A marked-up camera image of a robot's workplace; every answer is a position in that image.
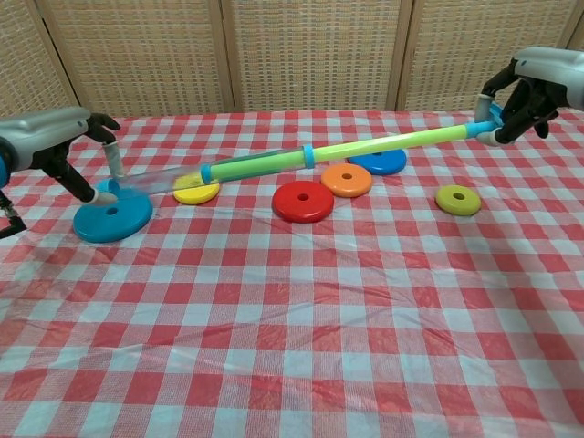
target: yellow ring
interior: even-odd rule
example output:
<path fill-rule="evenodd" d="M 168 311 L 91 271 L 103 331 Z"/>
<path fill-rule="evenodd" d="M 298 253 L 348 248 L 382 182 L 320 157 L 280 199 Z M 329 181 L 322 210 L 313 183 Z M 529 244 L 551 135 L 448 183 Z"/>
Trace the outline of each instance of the yellow ring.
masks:
<path fill-rule="evenodd" d="M 174 191 L 174 199 L 179 203 L 188 205 L 198 205 L 211 201 L 219 193 L 219 184 L 203 185 L 193 189 L 182 189 Z"/>
<path fill-rule="evenodd" d="M 468 187 L 446 185 L 436 194 L 436 203 L 455 216 L 472 216 L 481 209 L 481 198 Z"/>

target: woven screen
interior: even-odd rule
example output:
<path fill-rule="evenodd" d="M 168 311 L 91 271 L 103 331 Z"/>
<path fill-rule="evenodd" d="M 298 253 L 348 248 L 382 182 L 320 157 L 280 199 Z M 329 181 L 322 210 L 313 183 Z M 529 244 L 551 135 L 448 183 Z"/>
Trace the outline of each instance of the woven screen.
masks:
<path fill-rule="evenodd" d="M 230 4 L 243 110 L 384 108 L 400 1 Z"/>
<path fill-rule="evenodd" d="M 0 117 L 75 104 L 23 0 L 0 2 Z"/>
<path fill-rule="evenodd" d="M 407 94 L 398 105 L 405 103 L 406 110 L 471 110 L 484 83 L 515 51 L 558 43 L 577 2 L 426 0 L 406 72 Z M 497 100 L 505 101 L 510 90 Z"/>
<path fill-rule="evenodd" d="M 59 51 L 93 110 L 117 116 L 223 111 L 206 0 L 46 5 Z"/>

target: transparent tube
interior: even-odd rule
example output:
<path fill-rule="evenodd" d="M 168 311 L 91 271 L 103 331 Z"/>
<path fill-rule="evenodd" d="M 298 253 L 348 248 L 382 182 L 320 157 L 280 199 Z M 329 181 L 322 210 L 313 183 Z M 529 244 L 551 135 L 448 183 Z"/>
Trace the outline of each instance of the transparent tube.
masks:
<path fill-rule="evenodd" d="M 122 176 L 116 178 L 115 181 L 121 189 L 134 189 L 140 193 L 155 194 L 294 171 L 304 167 L 305 153 L 302 149 L 280 150 L 229 158 L 200 166 L 182 166 Z"/>

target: red ring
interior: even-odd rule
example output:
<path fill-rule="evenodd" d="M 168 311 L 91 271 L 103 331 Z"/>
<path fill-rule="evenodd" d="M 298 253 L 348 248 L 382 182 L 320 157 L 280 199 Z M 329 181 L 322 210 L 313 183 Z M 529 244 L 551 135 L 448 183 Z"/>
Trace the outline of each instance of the red ring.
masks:
<path fill-rule="evenodd" d="M 272 209 L 288 222 L 306 224 L 327 217 L 334 203 L 332 192 L 324 185 L 312 181 L 294 181 L 276 190 Z"/>

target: blue ring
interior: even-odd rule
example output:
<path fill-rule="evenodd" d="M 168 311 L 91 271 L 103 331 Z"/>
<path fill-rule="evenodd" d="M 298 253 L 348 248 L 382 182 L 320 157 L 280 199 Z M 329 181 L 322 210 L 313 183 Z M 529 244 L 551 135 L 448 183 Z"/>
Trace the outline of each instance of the blue ring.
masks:
<path fill-rule="evenodd" d="M 311 144 L 305 144 L 302 146 L 302 151 L 304 151 L 304 166 L 307 169 L 314 169 L 314 151 Z"/>
<path fill-rule="evenodd" d="M 8 184 L 8 170 L 6 169 L 6 163 L 0 157 L 0 188 Z"/>
<path fill-rule="evenodd" d="M 201 166 L 201 179 L 205 185 L 211 183 L 211 166 L 209 164 Z"/>

